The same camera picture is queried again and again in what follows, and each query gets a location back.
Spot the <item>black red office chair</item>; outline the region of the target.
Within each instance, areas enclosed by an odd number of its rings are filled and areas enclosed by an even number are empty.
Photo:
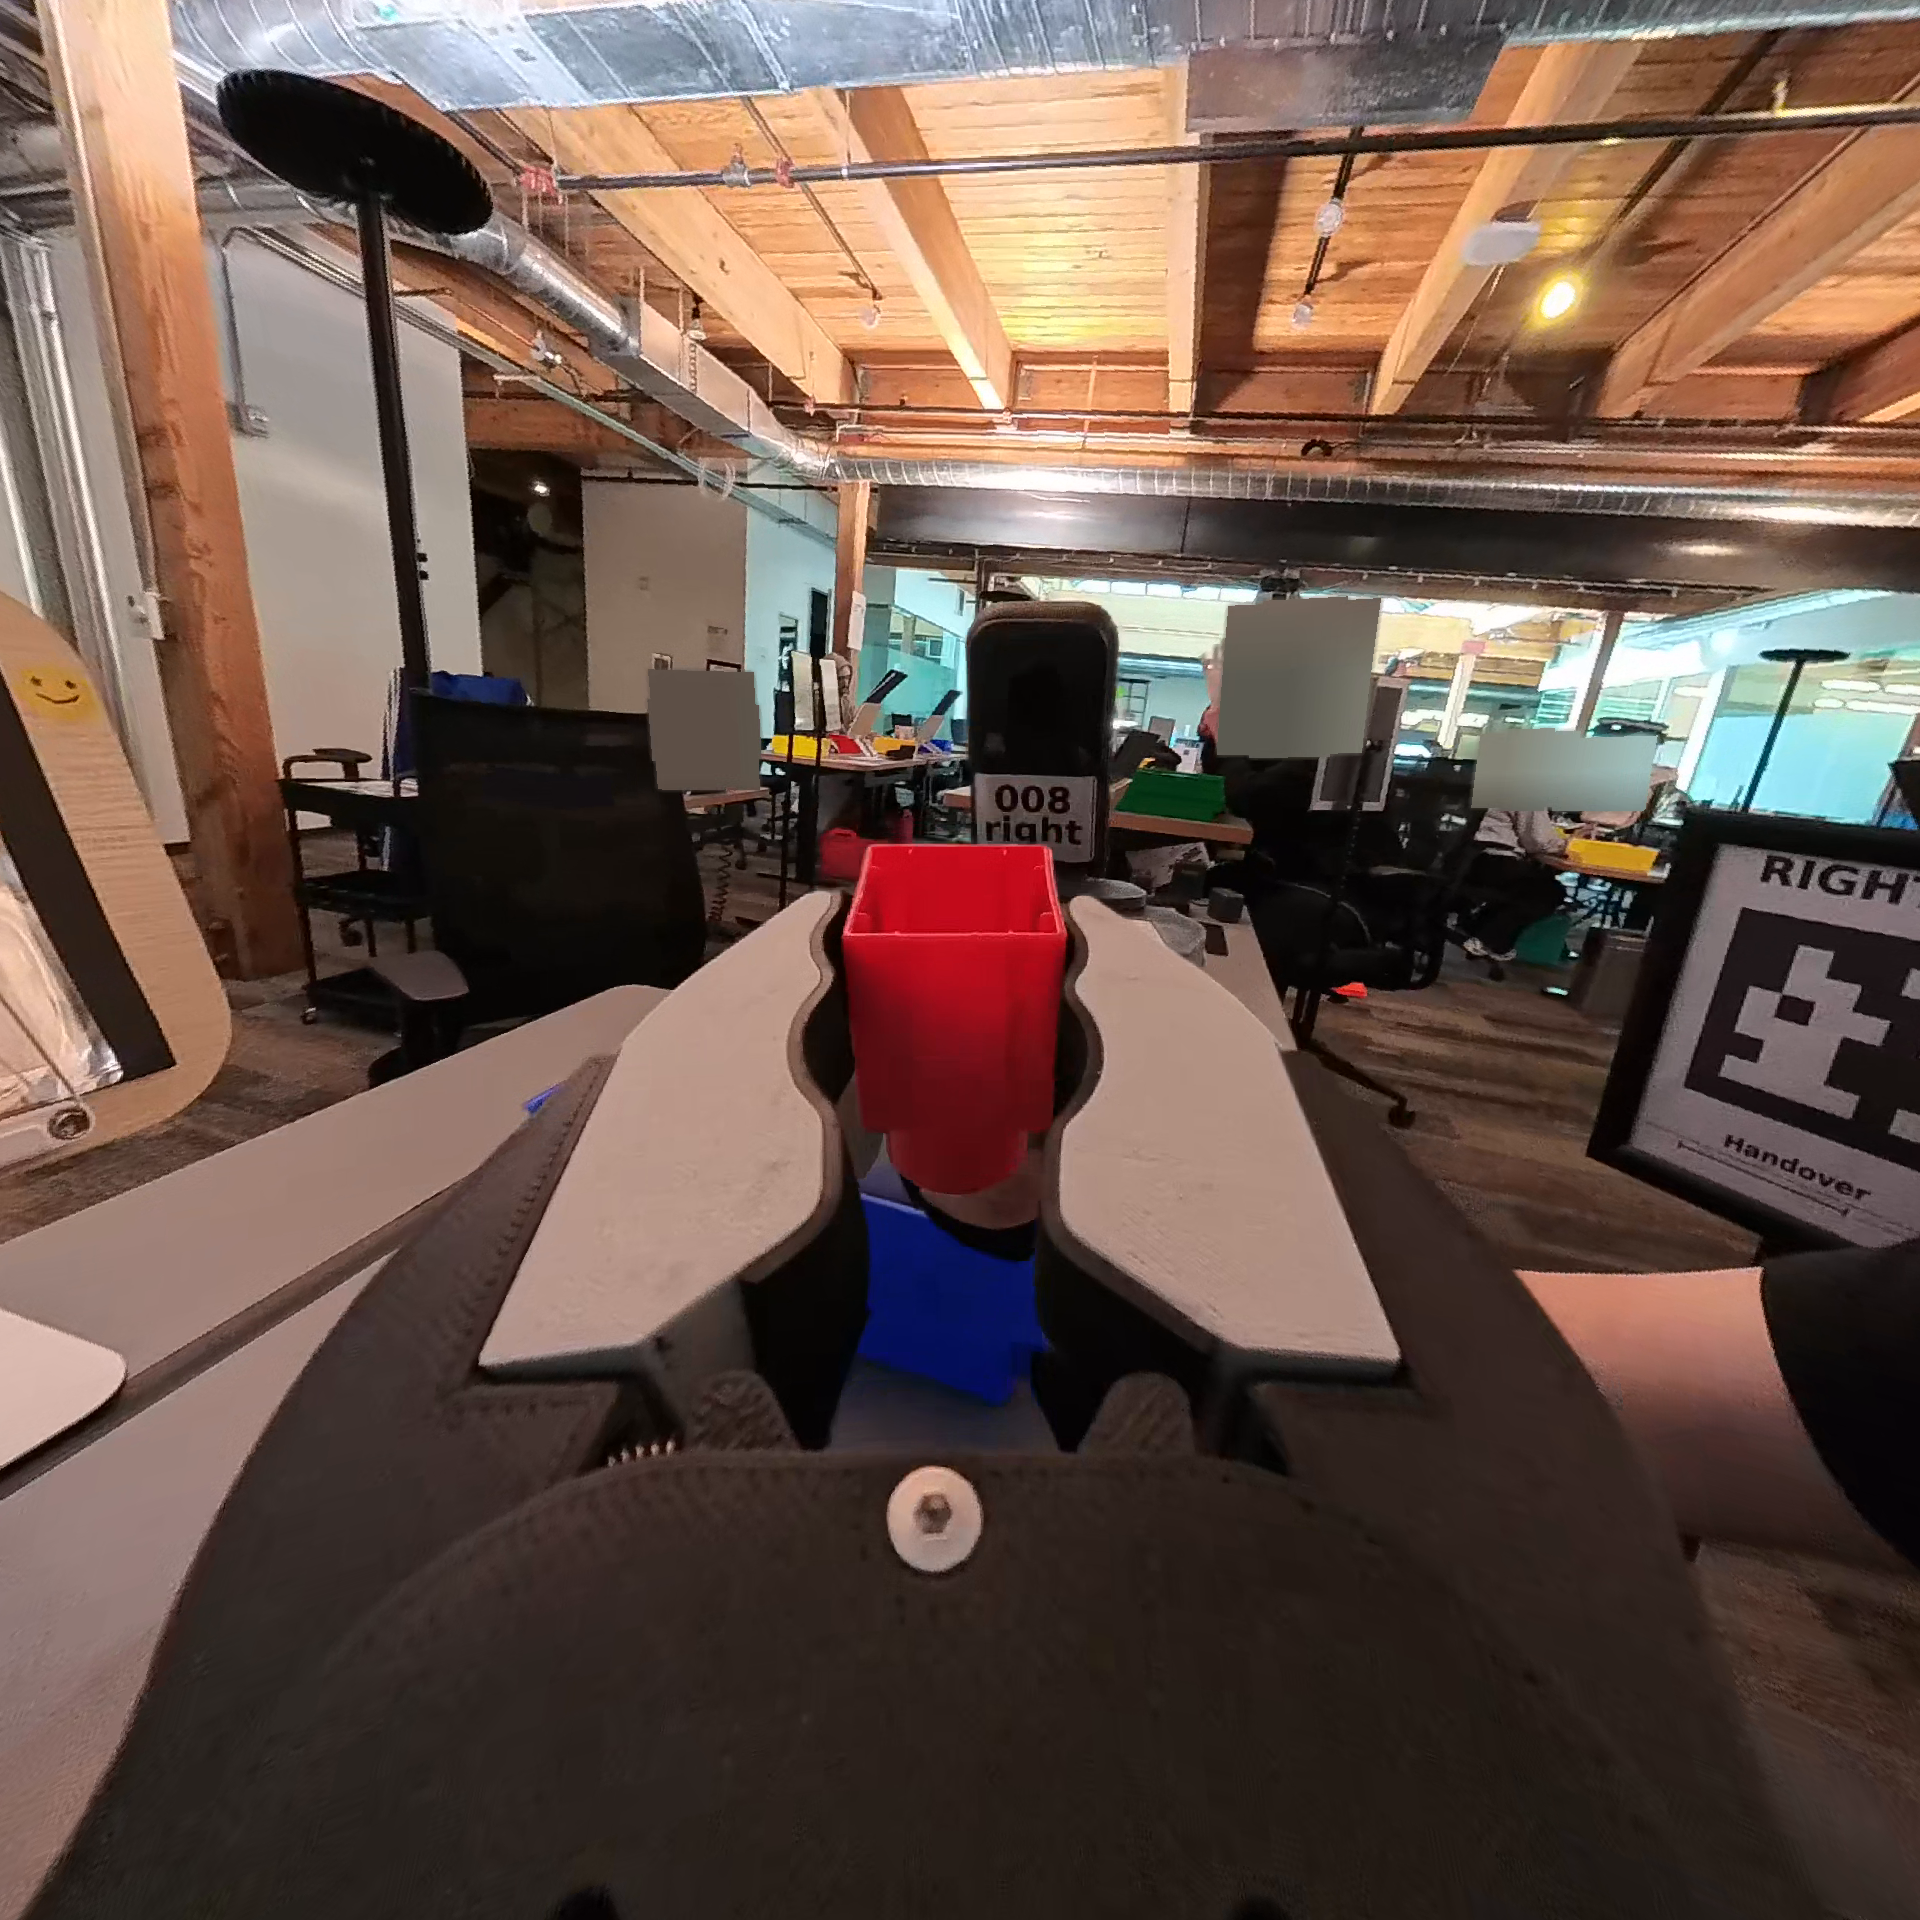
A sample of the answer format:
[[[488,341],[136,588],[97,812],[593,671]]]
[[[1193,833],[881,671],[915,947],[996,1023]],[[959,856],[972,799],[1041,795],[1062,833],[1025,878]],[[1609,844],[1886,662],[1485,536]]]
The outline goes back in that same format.
[[[1392,1128],[1415,1128],[1416,1116],[1409,1098],[1392,1083],[1382,1083],[1370,1071],[1346,1062],[1320,1036],[1320,1018],[1346,986],[1363,986],[1369,994],[1415,991],[1416,949],[1403,940],[1379,940],[1356,901],[1333,898],[1333,893],[1300,881],[1279,881],[1259,893],[1259,898],[1252,898],[1249,911],[1277,994],[1294,996],[1294,1012],[1286,1018],[1294,1043],[1341,1081],[1382,1098]]]

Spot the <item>person's right hand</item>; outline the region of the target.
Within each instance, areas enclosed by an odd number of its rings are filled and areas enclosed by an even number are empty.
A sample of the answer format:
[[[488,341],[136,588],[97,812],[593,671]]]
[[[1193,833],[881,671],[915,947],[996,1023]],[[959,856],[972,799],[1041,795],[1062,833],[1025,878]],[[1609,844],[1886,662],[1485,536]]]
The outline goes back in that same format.
[[[934,1192],[902,1172],[902,1188],[917,1211],[938,1218],[956,1239],[1033,1235],[1041,1211],[1040,1164],[1025,1158],[1003,1183],[972,1192]]]

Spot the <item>framed marker sign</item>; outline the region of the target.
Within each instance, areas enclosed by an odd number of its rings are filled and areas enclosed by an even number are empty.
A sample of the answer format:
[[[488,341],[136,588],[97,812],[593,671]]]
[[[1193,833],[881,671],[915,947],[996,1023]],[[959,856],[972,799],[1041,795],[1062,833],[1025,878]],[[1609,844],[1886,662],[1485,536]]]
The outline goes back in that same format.
[[[1917,833],[1697,809],[1586,1154],[1769,1247],[1917,1235]]]

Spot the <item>blue plastic bin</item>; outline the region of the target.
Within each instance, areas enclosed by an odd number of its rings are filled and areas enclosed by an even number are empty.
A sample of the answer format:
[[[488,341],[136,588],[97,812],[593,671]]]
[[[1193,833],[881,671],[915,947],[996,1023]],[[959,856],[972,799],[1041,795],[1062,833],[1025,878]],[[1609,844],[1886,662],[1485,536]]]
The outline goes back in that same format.
[[[627,1378],[683,1423],[752,1370],[823,1447],[855,1360],[1003,1404],[1041,1348],[1033,1258],[861,1192],[801,1083],[672,1098],[619,1055],[578,1111],[543,1115],[539,1142],[475,1354],[491,1378]]]

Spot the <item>silver ventilation duct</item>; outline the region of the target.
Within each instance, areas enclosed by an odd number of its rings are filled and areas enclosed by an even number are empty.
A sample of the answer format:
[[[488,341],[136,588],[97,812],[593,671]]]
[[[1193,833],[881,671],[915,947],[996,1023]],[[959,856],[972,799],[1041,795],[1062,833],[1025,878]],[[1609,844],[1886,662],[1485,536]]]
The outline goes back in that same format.
[[[1087,456],[1091,418],[1072,415],[1057,444],[989,428],[986,456],[956,451],[861,451],[785,425],[738,371],[693,342],[680,324],[643,300],[614,298],[533,233],[496,216],[443,253],[499,279],[508,291],[580,335],[591,360],[627,388],[666,404],[687,425],[738,451],[740,462],[781,467],[809,485],[955,485],[980,492],[1045,496],[1166,496],[1294,505],[1436,505],[1436,508],[1537,508],[1584,516],[1658,516],[1715,524],[1858,525],[1873,531],[1917,530],[1917,489],[1829,485],[1782,474],[1649,474],[1628,467],[1553,469],[1545,465],[1460,462],[1341,462],[1257,454],[1249,447],[1202,451],[1173,437],[1169,462]]]

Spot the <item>person's black shirt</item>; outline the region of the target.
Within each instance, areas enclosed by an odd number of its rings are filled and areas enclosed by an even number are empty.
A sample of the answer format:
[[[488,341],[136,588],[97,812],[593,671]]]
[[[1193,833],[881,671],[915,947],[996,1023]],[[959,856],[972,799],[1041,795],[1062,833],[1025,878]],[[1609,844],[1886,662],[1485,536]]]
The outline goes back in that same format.
[[[1917,1242],[1768,1260],[1761,1306],[1823,1468],[1917,1564]]]

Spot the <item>black utility cart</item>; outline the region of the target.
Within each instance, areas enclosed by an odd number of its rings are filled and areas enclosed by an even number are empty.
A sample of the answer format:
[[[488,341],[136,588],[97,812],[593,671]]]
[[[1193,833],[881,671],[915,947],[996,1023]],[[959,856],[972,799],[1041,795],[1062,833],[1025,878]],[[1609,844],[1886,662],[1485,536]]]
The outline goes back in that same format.
[[[316,747],[280,762],[280,821],[292,853],[292,888],[301,914],[301,1023],[342,1018],[366,1030],[386,1026],[386,983],[376,977],[379,934],[395,928],[403,949],[418,949],[423,893],[413,812],[418,778],[371,778],[371,758],[357,747]],[[305,821],[346,833],[354,863],[311,869]],[[360,967],[322,973],[314,925],[330,922],[340,940],[364,957]]]

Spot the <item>black floor lamp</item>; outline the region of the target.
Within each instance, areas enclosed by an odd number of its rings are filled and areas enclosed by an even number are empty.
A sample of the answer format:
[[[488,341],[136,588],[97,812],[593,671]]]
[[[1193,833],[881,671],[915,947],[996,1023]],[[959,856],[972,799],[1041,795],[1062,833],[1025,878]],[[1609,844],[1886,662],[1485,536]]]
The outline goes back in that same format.
[[[1739,812],[1785,821],[1829,821],[1846,774],[1846,745],[1836,709],[1811,709],[1815,688],[1803,678],[1846,662],[1836,645],[1768,645],[1761,662],[1781,665],[1782,683],[1763,711],[1761,747],[1737,799]]]
[[[376,430],[400,593],[403,686],[431,686],[418,503],[403,402],[403,352],[389,225],[459,237],[493,220],[484,172],[443,133],[340,83],[278,69],[230,73],[216,84],[230,139],[314,199],[354,211],[364,255]]]

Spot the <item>framed instruction sign board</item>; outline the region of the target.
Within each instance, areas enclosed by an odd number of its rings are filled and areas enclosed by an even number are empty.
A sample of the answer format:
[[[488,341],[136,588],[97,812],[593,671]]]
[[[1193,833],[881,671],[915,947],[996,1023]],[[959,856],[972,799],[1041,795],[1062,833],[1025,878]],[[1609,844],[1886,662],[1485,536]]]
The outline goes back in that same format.
[[[19,709],[13,672],[81,671],[100,718]],[[2,1168],[69,1164],[195,1104],[233,1016],[194,906],[81,656],[2,598]]]

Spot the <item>white stand base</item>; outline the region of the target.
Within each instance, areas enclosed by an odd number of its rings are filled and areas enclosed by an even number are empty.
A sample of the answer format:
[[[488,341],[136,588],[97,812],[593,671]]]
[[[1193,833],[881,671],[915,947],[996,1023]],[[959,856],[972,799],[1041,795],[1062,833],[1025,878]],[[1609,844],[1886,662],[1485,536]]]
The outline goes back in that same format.
[[[100,1413],[126,1376],[121,1351],[2,1311],[2,1473]]]

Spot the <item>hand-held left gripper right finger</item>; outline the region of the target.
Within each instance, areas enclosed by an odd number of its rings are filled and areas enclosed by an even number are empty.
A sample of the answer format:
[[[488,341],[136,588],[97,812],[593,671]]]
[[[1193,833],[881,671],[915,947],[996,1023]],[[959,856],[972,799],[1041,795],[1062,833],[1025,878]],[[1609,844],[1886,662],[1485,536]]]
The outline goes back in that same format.
[[[1078,1081],[1045,1137],[1045,1406],[1091,1431],[1122,1378],[1173,1381],[1213,1447],[1266,1386],[1392,1388],[1401,1341],[1277,1026],[1166,928],[1067,906]]]

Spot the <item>red plastic block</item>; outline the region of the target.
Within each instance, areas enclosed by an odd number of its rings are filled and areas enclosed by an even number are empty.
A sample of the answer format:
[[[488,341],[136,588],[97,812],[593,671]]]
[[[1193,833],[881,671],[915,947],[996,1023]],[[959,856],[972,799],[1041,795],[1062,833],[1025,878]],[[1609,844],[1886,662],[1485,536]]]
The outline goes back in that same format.
[[[858,1115],[917,1188],[996,1188],[1050,1128],[1065,955],[1047,849],[865,853],[843,925]]]

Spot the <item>person's right forearm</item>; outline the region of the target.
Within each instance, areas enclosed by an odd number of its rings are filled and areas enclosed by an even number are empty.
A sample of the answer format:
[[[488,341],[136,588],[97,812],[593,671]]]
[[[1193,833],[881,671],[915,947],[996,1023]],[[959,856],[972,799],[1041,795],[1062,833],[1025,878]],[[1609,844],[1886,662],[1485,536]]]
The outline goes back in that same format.
[[[1788,1401],[1761,1268],[1517,1280],[1614,1404],[1681,1538],[1878,1553]]]

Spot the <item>wooden post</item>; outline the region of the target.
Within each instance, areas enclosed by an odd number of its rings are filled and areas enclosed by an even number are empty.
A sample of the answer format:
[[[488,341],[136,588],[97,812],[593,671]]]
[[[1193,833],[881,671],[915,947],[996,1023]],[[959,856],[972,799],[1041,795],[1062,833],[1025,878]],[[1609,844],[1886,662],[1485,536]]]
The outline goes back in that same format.
[[[275,718],[167,3],[35,3],[96,325],[158,593],[195,906],[224,977],[301,957]]]
[[[837,489],[837,577],[829,603],[829,649],[855,659],[865,638],[865,561],[871,525],[871,482],[852,480]]]

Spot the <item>black ceiling pipe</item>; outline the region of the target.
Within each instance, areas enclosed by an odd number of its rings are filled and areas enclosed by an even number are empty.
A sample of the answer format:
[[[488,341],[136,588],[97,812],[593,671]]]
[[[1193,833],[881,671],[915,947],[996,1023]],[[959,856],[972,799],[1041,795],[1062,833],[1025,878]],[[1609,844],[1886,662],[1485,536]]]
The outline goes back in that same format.
[[[718,169],[627,169],[627,172],[554,172],[564,192],[639,192],[639,191],[797,191],[818,184],[892,184],[892,180],[983,180],[1045,175],[1072,169],[1147,169],[1147,165],[1222,165],[1243,161],[1341,161],[1341,157],[1429,157],[1429,154],[1540,154],[1560,148],[1640,148],[1675,139],[1744,139],[1829,130],[1910,130],[1917,105],[1833,105],[1739,115],[1681,119],[1609,119],[1597,123],[1525,123],[1525,126],[1455,126],[1455,130],[1346,130],[1346,133],[1238,133],[1218,139],[1169,139],[1163,148],[1105,148],[1075,154],[996,154],[996,157],[929,157],[929,161],[776,161],[752,165],[732,161]]]

